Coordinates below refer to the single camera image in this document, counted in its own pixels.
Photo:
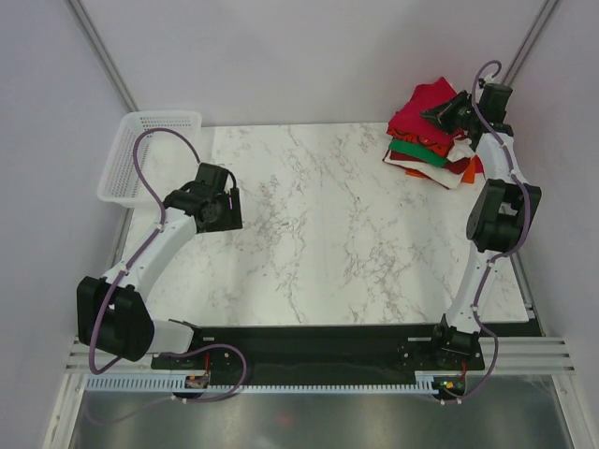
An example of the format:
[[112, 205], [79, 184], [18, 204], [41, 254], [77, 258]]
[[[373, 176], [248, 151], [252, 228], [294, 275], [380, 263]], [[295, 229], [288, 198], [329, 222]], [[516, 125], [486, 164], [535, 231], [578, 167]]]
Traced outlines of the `crimson red t shirt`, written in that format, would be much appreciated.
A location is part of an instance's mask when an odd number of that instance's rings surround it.
[[409, 101], [388, 122], [387, 133], [395, 138], [399, 134], [408, 134], [424, 138], [428, 143], [452, 146], [456, 134], [439, 130], [423, 119], [420, 113], [444, 104], [456, 94], [445, 77], [432, 83], [418, 84]]

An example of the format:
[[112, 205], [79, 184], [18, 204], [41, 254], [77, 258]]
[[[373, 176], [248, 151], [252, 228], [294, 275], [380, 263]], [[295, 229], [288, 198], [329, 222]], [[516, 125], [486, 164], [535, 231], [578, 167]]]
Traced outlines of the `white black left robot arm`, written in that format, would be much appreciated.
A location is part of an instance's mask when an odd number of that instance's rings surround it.
[[233, 173], [202, 164], [195, 178], [158, 203], [158, 215], [133, 249], [99, 278], [78, 285], [77, 326], [89, 348], [138, 361], [148, 354], [172, 353], [186, 368], [205, 357], [205, 345], [191, 325], [152, 318], [146, 301], [174, 256], [196, 235], [242, 227], [240, 190]]

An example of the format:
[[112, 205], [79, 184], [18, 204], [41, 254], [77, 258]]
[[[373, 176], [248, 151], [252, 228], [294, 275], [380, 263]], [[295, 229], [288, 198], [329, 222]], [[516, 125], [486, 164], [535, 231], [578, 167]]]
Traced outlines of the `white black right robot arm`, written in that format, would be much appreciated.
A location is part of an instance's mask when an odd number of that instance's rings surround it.
[[461, 359], [462, 347], [455, 338], [478, 338], [480, 312], [496, 266], [523, 245], [542, 197], [541, 189], [528, 183], [519, 169], [513, 130], [504, 122], [511, 94], [510, 87], [488, 82], [420, 113], [442, 131], [464, 131], [485, 175], [466, 225], [471, 242], [467, 267], [455, 299], [435, 329], [439, 339], [428, 347], [431, 362], [439, 368], [450, 368]]

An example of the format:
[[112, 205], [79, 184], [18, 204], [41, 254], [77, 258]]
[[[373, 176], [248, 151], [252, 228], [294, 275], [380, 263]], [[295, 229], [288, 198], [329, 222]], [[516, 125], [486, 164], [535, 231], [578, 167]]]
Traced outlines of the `red white printed shirt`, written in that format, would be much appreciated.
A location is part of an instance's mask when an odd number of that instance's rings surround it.
[[461, 141], [458, 141], [458, 143], [452, 141], [449, 144], [442, 144], [416, 134], [401, 132], [392, 128], [387, 130], [387, 134], [391, 136], [392, 140], [399, 139], [426, 147], [446, 158], [448, 162], [457, 161], [461, 158], [473, 159], [475, 157], [475, 154], [468, 147], [461, 146]]

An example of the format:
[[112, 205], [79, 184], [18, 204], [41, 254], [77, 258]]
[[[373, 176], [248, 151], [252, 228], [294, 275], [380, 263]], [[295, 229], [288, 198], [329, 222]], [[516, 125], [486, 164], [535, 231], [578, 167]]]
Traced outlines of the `green folded shirt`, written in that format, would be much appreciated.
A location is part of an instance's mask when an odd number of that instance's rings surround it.
[[434, 167], [444, 167], [448, 164], [446, 158], [434, 151], [403, 140], [393, 139], [389, 143], [388, 149], [398, 161], [419, 162]]

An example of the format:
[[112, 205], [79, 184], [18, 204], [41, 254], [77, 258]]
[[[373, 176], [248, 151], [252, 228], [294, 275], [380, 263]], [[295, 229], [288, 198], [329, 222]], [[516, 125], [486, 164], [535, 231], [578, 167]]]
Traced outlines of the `dark red folded shirt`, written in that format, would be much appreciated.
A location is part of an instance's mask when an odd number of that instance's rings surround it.
[[383, 156], [383, 162], [418, 171], [422, 174], [434, 173], [436, 176], [450, 175], [462, 178], [465, 175], [474, 176], [478, 173], [478, 163], [475, 159], [461, 158], [457, 161], [446, 162], [441, 167], [419, 160], [415, 157], [394, 151], [387, 151]]

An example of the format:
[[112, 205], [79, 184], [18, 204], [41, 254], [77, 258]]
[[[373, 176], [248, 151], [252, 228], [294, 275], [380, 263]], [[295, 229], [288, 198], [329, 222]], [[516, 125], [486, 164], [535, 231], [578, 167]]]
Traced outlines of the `white folded shirt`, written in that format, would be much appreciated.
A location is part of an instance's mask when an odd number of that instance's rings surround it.
[[432, 181], [441, 184], [447, 189], [457, 188], [461, 184], [463, 177], [463, 173], [455, 174], [445, 168], [434, 167], [427, 164], [405, 162], [401, 163], [401, 167], [404, 169], [417, 171]]

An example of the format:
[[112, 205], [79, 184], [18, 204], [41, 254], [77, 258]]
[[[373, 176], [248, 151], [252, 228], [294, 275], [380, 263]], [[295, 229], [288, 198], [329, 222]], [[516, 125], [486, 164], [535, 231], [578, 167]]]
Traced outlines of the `white plastic basket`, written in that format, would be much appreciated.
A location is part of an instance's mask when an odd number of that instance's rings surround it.
[[148, 136], [141, 141], [137, 150], [134, 149], [136, 139], [148, 129], [168, 128], [187, 138], [197, 150], [199, 160], [207, 162], [211, 159], [211, 153], [200, 149], [198, 143], [201, 126], [201, 114], [192, 110], [143, 110], [126, 114], [121, 119], [104, 165], [96, 189], [97, 198], [125, 208], [151, 205], [153, 199], [139, 179], [133, 155], [138, 156], [139, 168], [145, 171], [151, 145], [169, 135], [157, 133]]

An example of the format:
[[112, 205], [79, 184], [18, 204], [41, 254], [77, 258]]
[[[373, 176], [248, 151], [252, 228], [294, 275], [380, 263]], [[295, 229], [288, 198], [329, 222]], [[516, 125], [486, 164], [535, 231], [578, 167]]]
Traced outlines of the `orange folded shirt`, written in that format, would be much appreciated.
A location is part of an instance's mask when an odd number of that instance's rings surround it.
[[[405, 169], [404, 171], [408, 176], [431, 180], [417, 171], [408, 169]], [[463, 177], [461, 183], [474, 184], [476, 175], [481, 174], [483, 172], [484, 169], [482, 163], [480, 159], [476, 156], [470, 161], [469, 166], [462, 172]]]

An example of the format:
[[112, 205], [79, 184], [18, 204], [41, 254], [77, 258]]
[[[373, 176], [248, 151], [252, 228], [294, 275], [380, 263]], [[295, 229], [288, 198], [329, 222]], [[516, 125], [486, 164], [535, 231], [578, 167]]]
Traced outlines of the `right aluminium frame post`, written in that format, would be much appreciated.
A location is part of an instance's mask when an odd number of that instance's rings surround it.
[[519, 73], [526, 65], [534, 48], [541, 40], [547, 30], [551, 20], [556, 14], [561, 0], [546, 0], [543, 2], [539, 11], [536, 13], [525, 37], [519, 44], [519, 47], [512, 57], [506, 69], [496, 68], [495, 76], [501, 76], [501, 84], [512, 87], [519, 76]]

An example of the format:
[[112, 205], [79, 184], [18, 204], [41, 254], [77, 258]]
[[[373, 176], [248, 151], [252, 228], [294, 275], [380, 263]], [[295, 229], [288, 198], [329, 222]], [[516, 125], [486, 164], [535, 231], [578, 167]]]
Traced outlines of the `aluminium frame post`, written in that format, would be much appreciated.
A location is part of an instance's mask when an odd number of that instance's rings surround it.
[[526, 65], [534, 48], [541, 40], [547, 30], [551, 20], [556, 14], [561, 0], [546, 0], [543, 2], [539, 11], [536, 13], [525, 37], [519, 44], [519, 47], [512, 57], [506, 69], [496, 68], [495, 76], [501, 76], [501, 84], [512, 87], [519, 76], [519, 73]]
[[64, 3], [125, 110], [127, 112], [138, 111], [138, 103], [128, 88], [84, 3], [81, 0], [65, 0]]

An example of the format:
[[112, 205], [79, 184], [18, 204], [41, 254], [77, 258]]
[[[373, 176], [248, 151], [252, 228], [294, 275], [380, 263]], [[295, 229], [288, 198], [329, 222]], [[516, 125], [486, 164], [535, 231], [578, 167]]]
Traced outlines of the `left aluminium frame post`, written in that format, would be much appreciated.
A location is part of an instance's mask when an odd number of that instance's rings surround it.
[[81, 0], [65, 0], [64, 3], [125, 110], [127, 112], [138, 111], [138, 103], [128, 88], [84, 3]]

